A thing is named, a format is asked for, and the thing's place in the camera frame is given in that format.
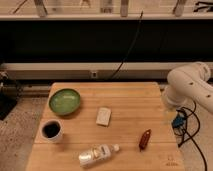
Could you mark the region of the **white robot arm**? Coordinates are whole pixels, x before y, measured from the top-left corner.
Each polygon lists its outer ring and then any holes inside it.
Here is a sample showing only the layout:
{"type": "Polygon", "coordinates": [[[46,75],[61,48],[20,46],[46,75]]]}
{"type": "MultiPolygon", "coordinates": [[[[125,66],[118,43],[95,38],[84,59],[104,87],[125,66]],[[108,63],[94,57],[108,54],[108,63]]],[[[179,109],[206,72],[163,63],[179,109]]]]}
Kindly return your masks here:
{"type": "Polygon", "coordinates": [[[172,123],[176,117],[176,110],[183,107],[188,99],[197,102],[213,114],[213,86],[207,83],[210,77],[211,70],[204,62],[180,66],[168,73],[168,84],[162,92],[166,124],[172,123]]]}

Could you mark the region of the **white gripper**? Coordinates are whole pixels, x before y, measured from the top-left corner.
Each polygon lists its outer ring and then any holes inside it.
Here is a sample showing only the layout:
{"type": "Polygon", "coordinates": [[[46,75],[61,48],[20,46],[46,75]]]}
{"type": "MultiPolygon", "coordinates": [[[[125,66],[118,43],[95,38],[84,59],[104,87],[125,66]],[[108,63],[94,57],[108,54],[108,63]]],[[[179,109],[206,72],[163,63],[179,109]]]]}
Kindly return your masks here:
{"type": "Polygon", "coordinates": [[[166,87],[162,92],[162,101],[166,108],[164,109],[164,123],[171,124],[176,117],[176,109],[180,103],[176,100],[177,92],[171,88],[166,87]]]}

